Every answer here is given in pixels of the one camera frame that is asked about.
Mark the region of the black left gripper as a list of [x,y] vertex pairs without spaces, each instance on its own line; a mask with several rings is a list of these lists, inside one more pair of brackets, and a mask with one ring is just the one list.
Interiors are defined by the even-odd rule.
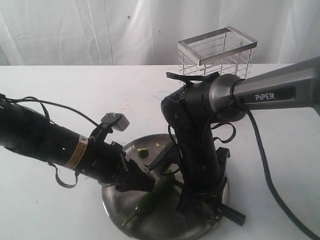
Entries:
[[155,180],[132,159],[124,166],[123,146],[117,142],[89,140],[82,157],[82,174],[102,185],[115,185],[118,192],[151,192]]

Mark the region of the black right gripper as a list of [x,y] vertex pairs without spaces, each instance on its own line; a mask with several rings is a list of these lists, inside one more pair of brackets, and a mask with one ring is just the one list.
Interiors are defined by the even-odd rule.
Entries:
[[223,195],[226,180],[227,148],[215,148],[212,139],[179,139],[181,160],[178,164],[183,187],[175,211],[183,216],[193,210],[205,218],[210,217],[206,201],[217,201]]

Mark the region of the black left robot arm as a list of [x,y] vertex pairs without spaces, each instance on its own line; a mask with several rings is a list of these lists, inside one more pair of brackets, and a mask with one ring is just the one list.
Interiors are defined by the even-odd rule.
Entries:
[[138,164],[126,158],[123,146],[106,143],[113,131],[124,131],[130,124],[122,113],[107,113],[89,137],[54,123],[48,110],[43,113],[20,105],[21,102],[44,101],[35,97],[22,99],[0,96],[0,145],[5,149],[57,168],[74,171],[101,185],[114,186],[119,192],[150,192],[155,180]]

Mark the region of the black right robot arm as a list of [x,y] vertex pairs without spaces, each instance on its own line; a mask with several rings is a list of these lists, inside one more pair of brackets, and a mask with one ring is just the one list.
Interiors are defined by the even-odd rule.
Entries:
[[251,78],[235,74],[184,76],[167,73],[184,86],[166,96],[161,112],[175,132],[183,187],[176,210],[217,212],[226,185],[227,149],[216,148],[211,124],[237,122],[252,110],[320,109],[318,57]]

